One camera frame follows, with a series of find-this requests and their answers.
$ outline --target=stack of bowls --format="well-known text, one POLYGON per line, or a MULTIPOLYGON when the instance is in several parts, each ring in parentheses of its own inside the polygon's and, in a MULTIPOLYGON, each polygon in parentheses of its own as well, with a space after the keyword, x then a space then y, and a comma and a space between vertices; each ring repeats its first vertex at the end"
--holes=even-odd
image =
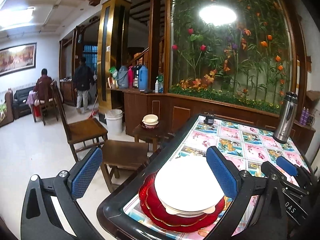
POLYGON ((155 189, 166 212, 184 218, 212 214, 224 197, 206 158, 200 156, 167 162, 156 175, 155 189))
POLYGON ((142 122, 148 128, 154 128, 158 123, 158 116, 155 114, 147 114, 143 119, 142 122))

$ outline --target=gray pants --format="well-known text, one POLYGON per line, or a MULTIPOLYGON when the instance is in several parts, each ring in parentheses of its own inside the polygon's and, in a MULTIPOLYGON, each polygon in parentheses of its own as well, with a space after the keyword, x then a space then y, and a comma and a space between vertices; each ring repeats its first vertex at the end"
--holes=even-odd
POLYGON ((77 108, 81 107, 81 100, 83 98, 83 108, 84 110, 88 109, 88 93, 89 90, 85 90, 85 91, 79 91, 78 90, 78 96, 77 96, 77 108))

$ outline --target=thermos handle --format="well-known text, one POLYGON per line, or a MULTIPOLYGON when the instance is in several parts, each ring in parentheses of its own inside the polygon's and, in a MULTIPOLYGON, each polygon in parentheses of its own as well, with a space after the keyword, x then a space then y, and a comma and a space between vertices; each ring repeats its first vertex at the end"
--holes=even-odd
POLYGON ((291 101, 290 102, 290 108, 289 108, 289 111, 288 111, 288 114, 287 114, 287 121, 289 121, 290 117, 291 117, 291 114, 292 114, 292 110, 293 110, 293 105, 294 103, 291 101))

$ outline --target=black leather sofa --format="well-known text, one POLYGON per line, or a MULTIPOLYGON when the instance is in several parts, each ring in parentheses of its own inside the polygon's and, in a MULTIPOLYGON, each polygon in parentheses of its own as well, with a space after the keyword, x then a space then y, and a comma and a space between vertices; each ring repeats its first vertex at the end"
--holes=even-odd
POLYGON ((26 104, 29 92, 33 87, 17 90, 13 96, 14 102, 12 104, 13 115, 15 119, 31 114, 29 105, 26 104))

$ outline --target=gold pillar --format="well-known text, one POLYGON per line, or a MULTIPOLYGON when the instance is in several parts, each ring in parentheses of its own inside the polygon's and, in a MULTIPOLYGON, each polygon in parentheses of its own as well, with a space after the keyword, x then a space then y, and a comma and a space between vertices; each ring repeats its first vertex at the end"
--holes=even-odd
POLYGON ((99 119, 112 109, 111 90, 108 89, 109 69, 127 63, 128 26, 131 3, 108 0, 102 5, 98 37, 98 100, 99 119))

